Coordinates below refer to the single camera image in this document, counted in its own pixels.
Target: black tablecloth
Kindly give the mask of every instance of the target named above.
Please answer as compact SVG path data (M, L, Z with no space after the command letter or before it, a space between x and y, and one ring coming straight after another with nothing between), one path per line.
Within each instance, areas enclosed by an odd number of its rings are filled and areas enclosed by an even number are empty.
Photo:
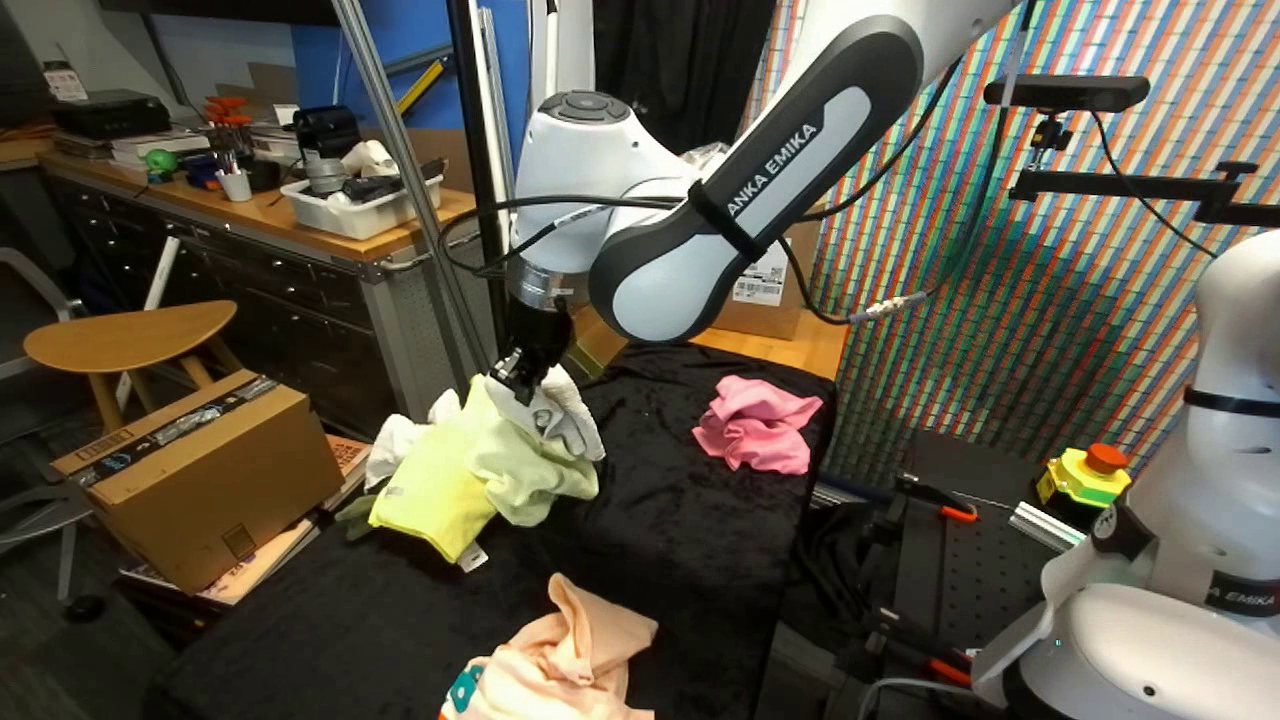
M560 500L532 531L489 523L490 558L472 576L433 563L417 539L349 544L329 526L160 677L146 714L427 720L472 654L553 608L553 571L661 620L656 643L633 661L635 706L751 714L807 478L727 470L696 449L690 422L733 371L823 396L803 429L823 449L826 379L700 348L635 348L582 386L608 445L590 505Z

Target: striped wall panel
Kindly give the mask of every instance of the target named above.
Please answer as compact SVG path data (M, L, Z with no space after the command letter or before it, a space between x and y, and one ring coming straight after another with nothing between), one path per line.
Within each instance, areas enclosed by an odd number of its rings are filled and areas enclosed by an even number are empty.
M751 113L781 83L801 16L803 0L781 0ZM887 483L916 429L1020 457L1112 441L1142 462L1181 407L1197 361L1190 282L1209 256L1134 201L1009 201L1037 160L1037 113L1012 113L991 194L976 194L996 125L979 89L1015 48L1015 20L984 36L900 168L819 226L810 282L823 311L937 287L932 303L853 332L831 474ZM1240 191L1252 205L1280 205L1274 69L1280 0L1041 0L1022 50L1022 71L1148 77L1141 107L1102 117L1120 165L1211 174L1217 160L1252 160L1260 173ZM859 186L906 125L831 194ZM1107 173L1088 117L1068 125L1071 146L1043 168ZM1209 246L1256 232L1197 223L1197 205L1151 205Z

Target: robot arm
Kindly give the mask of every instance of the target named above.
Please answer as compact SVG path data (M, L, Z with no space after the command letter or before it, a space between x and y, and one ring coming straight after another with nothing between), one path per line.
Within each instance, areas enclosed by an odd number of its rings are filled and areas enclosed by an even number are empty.
M733 281L801 221L1015 0L814 0L801 77L700 174L635 117L590 91L553 96L529 125L515 194L678 194L668 210L613 210L553 232L511 274L515 348L554 354L547 334L581 287L633 339L668 342L716 321ZM575 205L532 208L515 232Z

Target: wooden chair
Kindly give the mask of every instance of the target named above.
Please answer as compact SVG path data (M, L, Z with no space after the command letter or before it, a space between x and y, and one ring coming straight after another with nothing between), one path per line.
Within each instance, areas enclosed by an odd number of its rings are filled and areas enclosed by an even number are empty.
M110 390L117 374L122 374L143 407L155 407L146 371L155 371L160 363L181 363L194 386L213 382L201 353L213 353L223 371L238 369L238 361L221 339L233 315L237 298L82 315L28 332L23 353L43 369L88 374L97 411L110 430L122 422L127 407L127 390Z

